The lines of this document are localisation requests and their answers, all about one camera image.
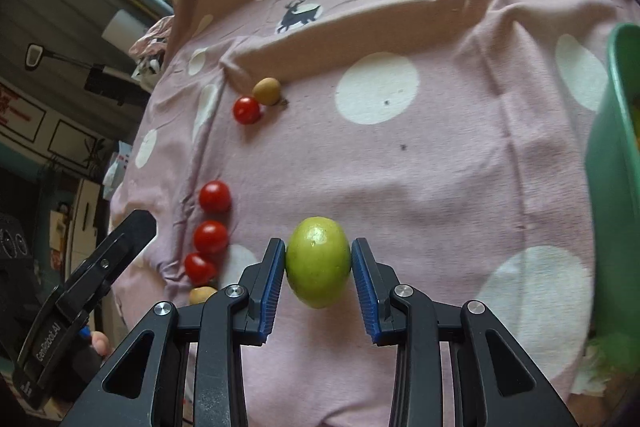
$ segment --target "cherry tomato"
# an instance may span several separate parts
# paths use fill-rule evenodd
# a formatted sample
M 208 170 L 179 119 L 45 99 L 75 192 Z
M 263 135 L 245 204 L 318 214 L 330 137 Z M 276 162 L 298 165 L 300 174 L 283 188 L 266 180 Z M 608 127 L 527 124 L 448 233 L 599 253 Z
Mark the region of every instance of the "cherry tomato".
M 221 253 L 228 244 L 226 227 L 217 221 L 205 221 L 193 232 L 193 246 L 205 259 Z
M 200 189 L 198 201 L 205 212 L 226 212 L 231 207 L 229 187 L 218 180 L 209 182 Z
M 202 286 L 218 275 L 216 265 L 203 259 L 197 252 L 184 258 L 184 270 L 195 286 Z
M 260 120 L 260 104 L 250 96 L 242 96 L 234 103 L 234 118 L 242 125 L 249 125 Z

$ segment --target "green tomato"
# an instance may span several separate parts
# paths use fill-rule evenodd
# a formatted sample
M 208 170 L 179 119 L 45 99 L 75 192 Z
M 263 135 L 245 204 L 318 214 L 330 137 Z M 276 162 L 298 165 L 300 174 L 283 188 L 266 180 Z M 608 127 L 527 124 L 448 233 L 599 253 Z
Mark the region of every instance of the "green tomato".
M 340 297 L 351 271 L 349 241 L 340 225 L 309 217 L 291 234 L 285 256 L 289 286 L 312 308 L 325 308 Z

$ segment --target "pink polka dot blanket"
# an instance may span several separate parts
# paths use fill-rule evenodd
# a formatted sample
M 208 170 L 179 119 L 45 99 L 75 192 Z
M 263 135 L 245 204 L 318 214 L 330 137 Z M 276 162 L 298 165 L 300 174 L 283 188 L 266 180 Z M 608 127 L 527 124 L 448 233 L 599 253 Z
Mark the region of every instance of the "pink polka dot blanket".
M 111 203 L 114 223 L 134 208 L 158 220 L 114 286 L 129 327 L 160 299 L 187 303 L 198 191 L 219 178 L 233 198 L 220 285 L 270 237 L 330 217 L 432 299 L 485 301 L 568 396 L 593 286 L 584 150 L 606 39 L 638 20 L 634 0 L 173 3 L 166 71 Z M 240 125 L 235 100 L 267 76 L 288 107 Z M 321 311 L 284 282 L 268 343 L 243 351 L 250 424 L 385 426 L 394 368 L 352 282 Z

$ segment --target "wall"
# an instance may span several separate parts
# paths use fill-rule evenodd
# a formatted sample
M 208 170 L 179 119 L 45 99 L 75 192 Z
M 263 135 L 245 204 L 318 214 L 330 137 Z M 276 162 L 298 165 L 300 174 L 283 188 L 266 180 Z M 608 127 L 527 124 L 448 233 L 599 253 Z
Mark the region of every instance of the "wall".
M 101 139 L 0 76 L 0 143 L 36 164 L 55 158 L 69 174 L 88 177 L 90 152 Z M 109 154 L 112 144 L 104 140 L 103 153 Z
M 0 76 L 103 136 L 129 136 L 143 109 L 85 90 L 84 68 L 45 58 L 36 71 L 24 69 L 27 45 L 37 42 L 67 57 L 132 73 L 135 62 L 101 37 L 120 9 L 145 25 L 155 22 L 125 0 L 0 0 Z
M 42 166 L 0 142 L 0 167 L 20 176 L 28 182 L 40 185 L 40 197 L 36 211 L 35 234 L 31 251 L 40 265 L 42 288 L 40 297 L 46 297 L 60 283 L 58 272 L 50 267 L 49 260 L 49 212 L 64 201 L 71 205 L 74 193 L 55 187 L 43 187 L 40 183 Z

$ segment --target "green container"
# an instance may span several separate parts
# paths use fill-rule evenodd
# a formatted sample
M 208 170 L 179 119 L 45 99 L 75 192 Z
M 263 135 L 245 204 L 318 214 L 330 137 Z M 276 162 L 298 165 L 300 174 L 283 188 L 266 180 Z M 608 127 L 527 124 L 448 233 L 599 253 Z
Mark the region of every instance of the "green container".
M 640 26 L 609 37 L 609 84 L 591 129 L 586 171 L 596 245 L 596 336 L 607 360 L 640 367 L 640 153 L 629 102 L 640 95 Z

